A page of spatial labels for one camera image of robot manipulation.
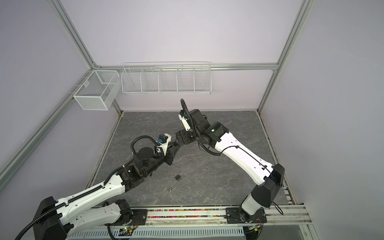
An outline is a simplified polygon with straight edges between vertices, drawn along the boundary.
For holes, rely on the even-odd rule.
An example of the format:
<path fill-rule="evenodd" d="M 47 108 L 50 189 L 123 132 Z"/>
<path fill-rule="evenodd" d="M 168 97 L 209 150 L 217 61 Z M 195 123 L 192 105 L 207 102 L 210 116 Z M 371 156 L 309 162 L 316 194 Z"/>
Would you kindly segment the small black padlock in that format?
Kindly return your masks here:
<path fill-rule="evenodd" d="M 177 182 L 179 182 L 183 177 L 184 177 L 184 174 L 183 174 L 183 173 L 180 173 L 180 174 L 178 174 L 178 175 L 175 176 L 175 180 L 176 180 Z"/>

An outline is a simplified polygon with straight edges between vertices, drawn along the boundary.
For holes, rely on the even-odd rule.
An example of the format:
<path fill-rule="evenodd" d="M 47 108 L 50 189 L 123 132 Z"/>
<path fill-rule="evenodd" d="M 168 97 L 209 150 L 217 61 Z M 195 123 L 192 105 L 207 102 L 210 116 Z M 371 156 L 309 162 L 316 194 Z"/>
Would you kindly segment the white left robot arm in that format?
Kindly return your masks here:
<path fill-rule="evenodd" d="M 98 207 L 141 183 L 162 164 L 171 165 L 182 142 L 162 134 L 157 140 L 140 136 L 130 145 L 132 158 L 113 170 L 104 181 L 82 192 L 55 200 L 41 201 L 33 220 L 16 236 L 17 240 L 33 230 L 36 240 L 66 240 L 72 235 L 100 225 L 130 224 L 136 216 L 125 200 Z"/>

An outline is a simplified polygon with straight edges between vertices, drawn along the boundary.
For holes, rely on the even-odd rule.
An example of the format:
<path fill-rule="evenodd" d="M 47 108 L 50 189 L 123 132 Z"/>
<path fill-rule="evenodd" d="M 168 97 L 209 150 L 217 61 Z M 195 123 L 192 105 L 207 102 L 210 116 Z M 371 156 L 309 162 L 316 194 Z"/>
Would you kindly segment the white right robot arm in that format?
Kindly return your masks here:
<path fill-rule="evenodd" d="M 181 145 L 197 142 L 210 155 L 227 156 L 237 164 L 255 183 L 254 189 L 238 208 L 238 221 L 249 223 L 261 208 L 274 204 L 276 195 L 284 183 L 285 168 L 271 164 L 245 147 L 228 128 L 219 122 L 210 124 L 198 109 L 190 111 L 184 99 L 180 100 L 182 110 L 179 119 L 184 130 L 177 133 Z"/>

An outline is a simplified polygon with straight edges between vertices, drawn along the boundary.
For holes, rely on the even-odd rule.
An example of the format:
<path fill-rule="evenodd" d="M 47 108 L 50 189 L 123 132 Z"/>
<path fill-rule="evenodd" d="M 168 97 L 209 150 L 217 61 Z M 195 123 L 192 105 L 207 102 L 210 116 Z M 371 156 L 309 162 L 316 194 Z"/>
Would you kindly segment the white mesh box basket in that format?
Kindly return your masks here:
<path fill-rule="evenodd" d="M 83 110 L 107 111 L 122 87 L 118 71 L 94 70 L 74 93 Z"/>

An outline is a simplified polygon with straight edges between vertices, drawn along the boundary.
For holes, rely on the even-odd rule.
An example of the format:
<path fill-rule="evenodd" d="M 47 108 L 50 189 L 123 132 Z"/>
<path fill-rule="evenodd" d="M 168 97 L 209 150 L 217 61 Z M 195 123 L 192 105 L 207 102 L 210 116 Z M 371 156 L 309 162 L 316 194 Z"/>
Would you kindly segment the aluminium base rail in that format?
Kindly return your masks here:
<path fill-rule="evenodd" d="M 110 225 L 113 229 L 133 230 L 144 228 L 211 227 L 211 226 L 266 226 L 311 224 L 303 205 L 287 205 L 259 209 L 246 220 L 238 207 L 180 207 L 132 208 L 123 211 L 117 204 L 80 211 L 77 206 L 64 206 L 57 210 L 63 226 L 71 226 L 74 234 L 91 228 Z"/>

